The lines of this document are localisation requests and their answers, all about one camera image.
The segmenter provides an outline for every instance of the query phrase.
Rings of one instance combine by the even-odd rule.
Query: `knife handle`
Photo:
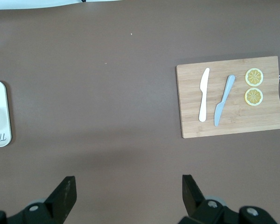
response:
[[[199,120],[201,122],[206,121],[206,92],[202,93],[200,112],[199,112]]]
[[[232,88],[232,85],[234,83],[234,80],[235,80],[235,76],[234,75],[229,75],[228,78],[227,78],[227,81],[226,81],[226,85],[225,85],[225,90],[224,90],[224,93],[223,93],[223,97],[222,97],[222,102],[225,102],[227,97],[228,97],[228,94]]]

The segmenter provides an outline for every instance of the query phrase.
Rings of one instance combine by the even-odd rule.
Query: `screw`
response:
[[[252,216],[258,216],[258,212],[254,208],[247,208],[247,212]]]
[[[208,206],[210,206],[212,208],[217,208],[218,207],[217,203],[214,202],[214,201],[209,201],[207,204],[208,204]]]
[[[38,210],[38,206],[37,206],[37,205],[32,206],[32,207],[29,209],[29,211],[36,211],[36,210]]]

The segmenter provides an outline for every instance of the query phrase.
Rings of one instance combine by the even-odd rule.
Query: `white paper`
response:
[[[86,0],[86,2],[95,1],[117,1],[117,0]],[[85,3],[81,0],[0,0],[1,9],[27,9],[27,8],[47,8],[55,6],[64,6],[76,3]]]

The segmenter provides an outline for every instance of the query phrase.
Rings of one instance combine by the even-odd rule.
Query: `lemon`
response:
[[[250,86],[258,86],[263,81],[263,73],[261,70],[253,68],[246,72],[246,82]]]
[[[257,106],[262,102],[262,91],[257,88],[250,88],[245,93],[245,101],[251,106]]]

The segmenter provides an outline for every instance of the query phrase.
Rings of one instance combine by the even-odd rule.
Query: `table surface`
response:
[[[12,142],[0,210],[13,215],[67,175],[66,224],[175,224],[182,175],[280,224],[280,130],[183,139],[179,64],[278,56],[280,0],[125,0],[0,11],[0,81]]]

